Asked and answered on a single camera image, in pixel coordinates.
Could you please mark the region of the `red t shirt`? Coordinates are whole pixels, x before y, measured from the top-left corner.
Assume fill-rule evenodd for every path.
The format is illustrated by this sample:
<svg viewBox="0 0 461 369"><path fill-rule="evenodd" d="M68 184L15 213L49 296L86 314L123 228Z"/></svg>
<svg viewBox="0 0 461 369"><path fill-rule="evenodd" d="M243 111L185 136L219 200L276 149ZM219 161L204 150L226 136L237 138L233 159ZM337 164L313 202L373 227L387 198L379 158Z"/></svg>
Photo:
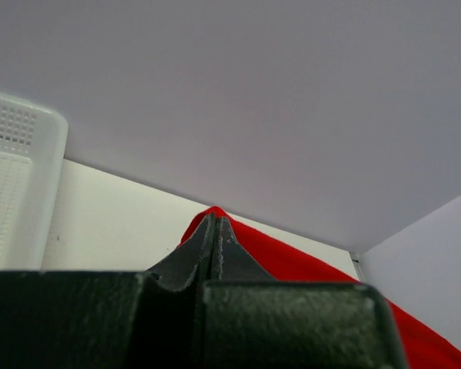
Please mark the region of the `red t shirt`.
<svg viewBox="0 0 461 369"><path fill-rule="evenodd" d="M280 281L356 282L328 263L231 218L217 206L197 214L184 232L181 242L189 239L203 217L211 213L217 218L228 218L239 243ZM390 303L390 307L411 368L461 368L461 351L394 303Z"/></svg>

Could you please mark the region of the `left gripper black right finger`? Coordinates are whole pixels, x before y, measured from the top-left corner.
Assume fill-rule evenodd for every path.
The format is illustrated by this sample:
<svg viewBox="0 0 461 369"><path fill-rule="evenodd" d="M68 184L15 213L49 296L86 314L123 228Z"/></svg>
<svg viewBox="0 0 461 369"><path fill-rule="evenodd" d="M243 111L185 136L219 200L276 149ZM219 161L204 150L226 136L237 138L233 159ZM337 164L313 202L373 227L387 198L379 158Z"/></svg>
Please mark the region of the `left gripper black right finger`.
<svg viewBox="0 0 461 369"><path fill-rule="evenodd" d="M269 282L274 278L241 245L229 218L217 221L217 238L211 260L211 280Z"/></svg>

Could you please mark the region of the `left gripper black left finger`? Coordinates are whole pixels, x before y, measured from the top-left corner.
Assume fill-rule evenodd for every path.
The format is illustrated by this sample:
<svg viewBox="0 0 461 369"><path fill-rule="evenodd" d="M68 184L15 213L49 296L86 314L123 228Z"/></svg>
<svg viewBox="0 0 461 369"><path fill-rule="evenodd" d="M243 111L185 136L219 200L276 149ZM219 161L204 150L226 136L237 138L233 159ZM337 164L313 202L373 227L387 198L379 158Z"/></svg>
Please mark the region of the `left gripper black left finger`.
<svg viewBox="0 0 461 369"><path fill-rule="evenodd" d="M207 276L208 264L214 246L216 218L205 215L190 237L169 255L147 269L161 288L188 288Z"/></svg>

